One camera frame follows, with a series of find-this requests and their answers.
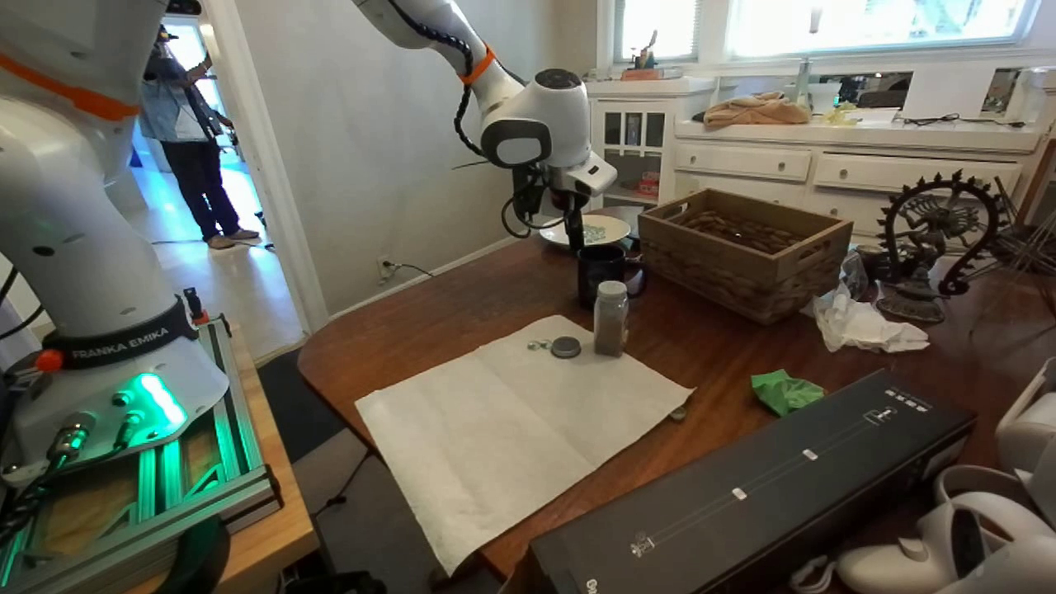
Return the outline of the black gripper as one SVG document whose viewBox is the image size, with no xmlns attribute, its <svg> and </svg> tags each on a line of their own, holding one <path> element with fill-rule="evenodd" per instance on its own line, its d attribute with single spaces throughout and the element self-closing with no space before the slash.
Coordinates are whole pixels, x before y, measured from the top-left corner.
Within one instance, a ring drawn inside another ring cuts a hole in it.
<svg viewBox="0 0 1056 594">
<path fill-rule="evenodd" d="M 528 238 L 542 230 L 542 206 L 551 206 L 560 214 L 564 235 L 571 246 L 584 243 L 580 211 L 590 199 L 590 187 L 580 180 L 567 180 L 542 166 L 523 166 L 511 170 L 511 199 L 504 200 L 504 230 L 511 238 Z"/>
</svg>

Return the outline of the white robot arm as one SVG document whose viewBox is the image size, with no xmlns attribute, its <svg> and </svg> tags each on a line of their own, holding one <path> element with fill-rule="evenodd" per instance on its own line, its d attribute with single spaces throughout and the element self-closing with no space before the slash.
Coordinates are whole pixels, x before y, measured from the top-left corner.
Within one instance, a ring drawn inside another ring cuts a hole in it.
<svg viewBox="0 0 1056 594">
<path fill-rule="evenodd" d="M 615 180 L 567 68 L 515 80 L 454 0 L 352 0 L 392 43 L 440 54 L 478 101 L 476 152 L 520 175 L 520 208 L 567 222 Z M 227 394 L 192 299 L 113 206 L 132 137 L 207 137 L 206 106 L 168 97 L 148 123 L 148 58 L 168 0 L 0 0 L 0 251 L 52 319 L 39 379 L 9 411 L 22 465 L 93 463 L 182 437 Z"/>
</svg>

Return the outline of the green robot base frame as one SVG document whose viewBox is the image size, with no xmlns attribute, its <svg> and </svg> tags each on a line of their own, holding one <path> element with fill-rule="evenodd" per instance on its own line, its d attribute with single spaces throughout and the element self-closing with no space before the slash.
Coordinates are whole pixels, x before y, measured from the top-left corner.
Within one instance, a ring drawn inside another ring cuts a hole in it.
<svg viewBox="0 0 1056 594">
<path fill-rule="evenodd" d="M 113 370 L 30 367 L 9 405 L 4 491 L 22 506 L 0 594 L 128 586 L 203 522 L 238 532 L 283 506 L 224 319 Z"/>
</svg>

